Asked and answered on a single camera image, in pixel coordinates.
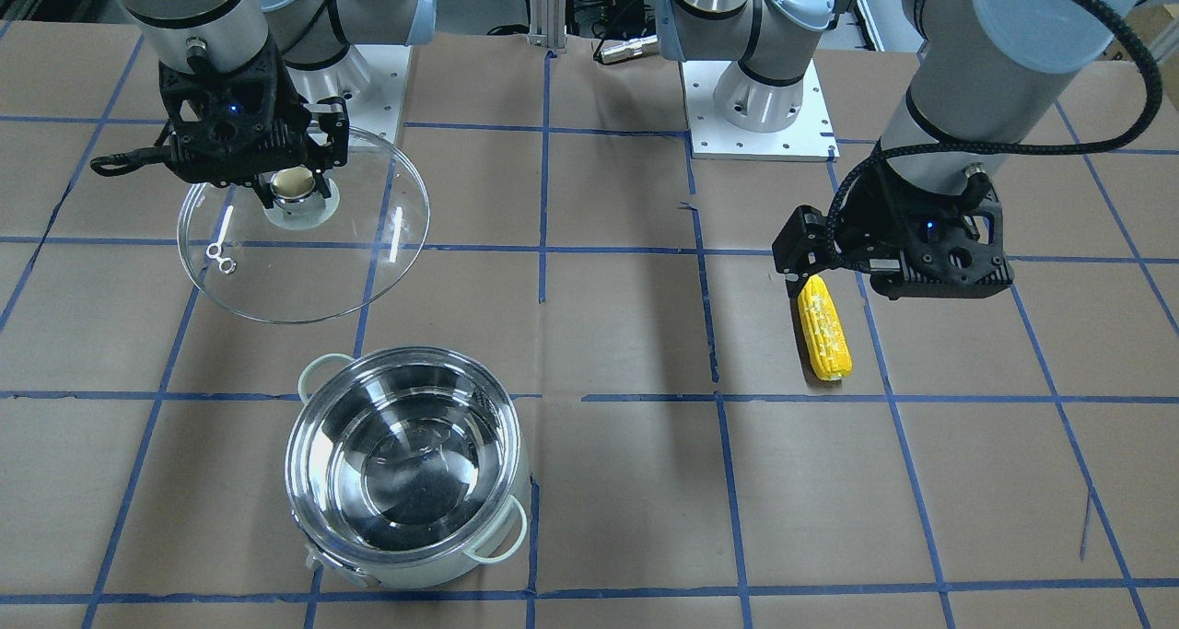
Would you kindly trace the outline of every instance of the floor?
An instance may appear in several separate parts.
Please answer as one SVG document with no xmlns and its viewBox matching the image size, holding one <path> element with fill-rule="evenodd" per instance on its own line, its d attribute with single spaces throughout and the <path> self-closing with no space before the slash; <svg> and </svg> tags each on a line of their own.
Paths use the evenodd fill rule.
<svg viewBox="0 0 1179 629">
<path fill-rule="evenodd" d="M 999 173 L 1010 292 L 889 303 L 831 272 L 856 370 L 824 385 L 766 249 L 916 58 L 818 54 L 838 163 L 717 163 L 673 64 L 590 49 L 420 49 L 428 247 L 370 309 L 278 327 L 186 280 L 185 185 L 84 168 L 158 130 L 136 29 L 0 26 L 0 627 L 1179 627 L 1174 107 L 1131 150 Z M 1033 141 L 1117 133 L 1139 87 L 1086 68 Z M 515 395 L 533 530 L 442 589 L 361 590 L 303 564 L 295 378 L 409 343 Z"/>
</svg>

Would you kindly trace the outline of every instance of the braided black cable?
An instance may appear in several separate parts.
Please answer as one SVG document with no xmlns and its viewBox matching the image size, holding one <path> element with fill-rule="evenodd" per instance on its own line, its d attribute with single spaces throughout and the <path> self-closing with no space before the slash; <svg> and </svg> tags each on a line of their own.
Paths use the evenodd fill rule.
<svg viewBox="0 0 1179 629">
<path fill-rule="evenodd" d="M 1137 37 L 1133 29 L 1126 24 L 1126 21 L 1118 15 L 1108 5 L 1104 4 L 1102 0 L 1071 0 L 1079 7 L 1088 12 L 1100 21 L 1118 40 L 1122 46 L 1126 47 L 1126 53 L 1133 59 L 1134 66 L 1138 67 L 1139 74 L 1142 77 L 1142 82 L 1146 87 L 1146 104 L 1142 106 L 1141 113 L 1138 115 L 1138 120 L 1129 126 L 1125 133 L 1120 133 L 1115 137 L 1107 138 L 1104 141 L 1091 141 L 1091 143 L 1078 143 L 1071 144 L 1069 146 L 1025 146 L 1021 143 L 988 143 L 988 141 L 956 141 L 956 143 L 926 143 L 918 146 L 901 146 L 891 147 L 891 150 L 880 150 L 869 154 L 863 163 L 857 164 L 847 177 L 843 178 L 842 184 L 835 192 L 835 197 L 831 200 L 831 207 L 826 213 L 825 223 L 825 234 L 826 234 L 826 251 L 831 257 L 834 264 L 837 267 L 854 269 L 858 272 L 868 272 L 867 263 L 855 263 L 855 260 L 849 260 L 841 254 L 838 247 L 835 243 L 835 231 L 841 223 L 839 214 L 843 210 L 843 200 L 847 198 L 848 192 L 851 190 L 851 185 L 855 184 L 859 176 L 863 176 L 864 171 L 869 167 L 875 166 L 877 163 L 883 163 L 883 160 L 896 159 L 896 158 L 908 158 L 911 154 L 930 154 L 930 152 L 969 152 L 969 154 L 1035 154 L 1035 155 L 1060 155 L 1060 154 L 1098 154 L 1098 152 L 1108 152 L 1109 150 L 1117 150 L 1118 147 L 1125 146 L 1127 143 L 1132 143 L 1138 138 L 1154 120 L 1154 115 L 1159 112 L 1159 106 L 1162 104 L 1162 77 L 1159 74 L 1159 66 L 1155 62 L 1154 57 L 1146 48 L 1146 45 Z"/>
</svg>

